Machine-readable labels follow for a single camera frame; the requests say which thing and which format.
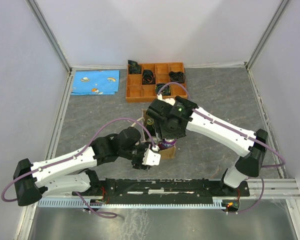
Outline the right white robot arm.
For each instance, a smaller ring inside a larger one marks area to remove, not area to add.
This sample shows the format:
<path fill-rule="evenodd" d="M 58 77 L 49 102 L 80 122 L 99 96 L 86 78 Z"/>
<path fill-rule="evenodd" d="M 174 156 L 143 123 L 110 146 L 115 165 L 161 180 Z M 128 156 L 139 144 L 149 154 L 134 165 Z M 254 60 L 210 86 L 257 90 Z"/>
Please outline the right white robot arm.
<path fill-rule="evenodd" d="M 254 132 L 237 127 L 180 96 L 155 99 L 146 113 L 154 120 L 155 130 L 162 140 L 183 138 L 187 131 L 192 131 L 225 145 L 238 155 L 219 183 L 224 195 L 232 195 L 247 178 L 259 176 L 266 154 L 264 144 L 268 133 L 265 130 Z"/>

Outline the green bottle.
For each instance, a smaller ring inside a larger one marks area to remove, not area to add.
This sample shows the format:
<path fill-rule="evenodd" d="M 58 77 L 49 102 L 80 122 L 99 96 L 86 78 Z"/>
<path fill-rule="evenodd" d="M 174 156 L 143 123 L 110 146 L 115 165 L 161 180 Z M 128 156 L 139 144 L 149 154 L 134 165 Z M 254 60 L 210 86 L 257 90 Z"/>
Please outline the green bottle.
<path fill-rule="evenodd" d="M 152 118 L 146 120 L 145 127 L 152 137 L 156 136 L 155 121 Z"/>

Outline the purple Fanta can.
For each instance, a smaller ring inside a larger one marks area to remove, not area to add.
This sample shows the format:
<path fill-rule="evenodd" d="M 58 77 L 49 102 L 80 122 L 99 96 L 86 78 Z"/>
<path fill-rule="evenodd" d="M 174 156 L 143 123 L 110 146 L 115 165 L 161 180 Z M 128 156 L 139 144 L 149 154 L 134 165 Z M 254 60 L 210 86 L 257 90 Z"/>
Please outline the purple Fanta can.
<path fill-rule="evenodd" d="M 164 138 L 162 139 L 162 141 L 159 143 L 159 148 L 161 150 L 165 150 L 165 149 L 169 149 L 169 148 L 172 148 L 175 146 L 177 142 L 177 139 L 174 138 L 174 139 L 167 139 L 167 138 Z"/>

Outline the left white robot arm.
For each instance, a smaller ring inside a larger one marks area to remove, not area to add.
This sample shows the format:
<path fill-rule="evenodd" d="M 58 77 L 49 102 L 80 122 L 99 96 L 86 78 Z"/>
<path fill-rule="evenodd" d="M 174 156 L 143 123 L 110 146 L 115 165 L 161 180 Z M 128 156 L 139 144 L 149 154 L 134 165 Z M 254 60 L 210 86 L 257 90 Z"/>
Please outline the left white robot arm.
<path fill-rule="evenodd" d="M 85 196 L 96 195 L 102 188 L 93 167 L 113 163 L 121 157 L 131 161 L 132 167 L 148 170 L 144 156 L 151 145 L 141 142 L 141 133 L 128 127 L 120 133 L 97 137 L 88 146 L 46 161 L 31 163 L 20 160 L 13 179 L 17 204 L 20 207 L 38 202 L 42 197 L 66 192 L 79 192 Z"/>

